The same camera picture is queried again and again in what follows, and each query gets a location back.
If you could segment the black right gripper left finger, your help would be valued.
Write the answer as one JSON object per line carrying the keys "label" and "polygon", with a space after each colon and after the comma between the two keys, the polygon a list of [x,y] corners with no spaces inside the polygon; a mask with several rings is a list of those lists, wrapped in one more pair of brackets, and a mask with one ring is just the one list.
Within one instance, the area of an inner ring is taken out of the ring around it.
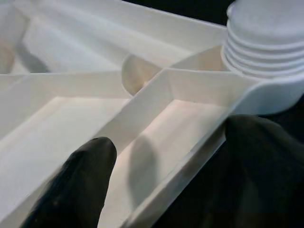
{"label": "black right gripper left finger", "polygon": [[107,137],[83,144],[48,183],[21,227],[96,228],[116,158]]}

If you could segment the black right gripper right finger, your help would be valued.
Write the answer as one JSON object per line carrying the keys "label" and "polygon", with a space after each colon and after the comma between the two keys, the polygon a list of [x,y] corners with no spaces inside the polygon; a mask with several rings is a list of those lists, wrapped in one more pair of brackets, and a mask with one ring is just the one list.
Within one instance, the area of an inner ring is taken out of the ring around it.
{"label": "black right gripper right finger", "polygon": [[259,196],[287,228],[304,226],[304,118],[281,123],[253,115],[226,121],[226,141]]}

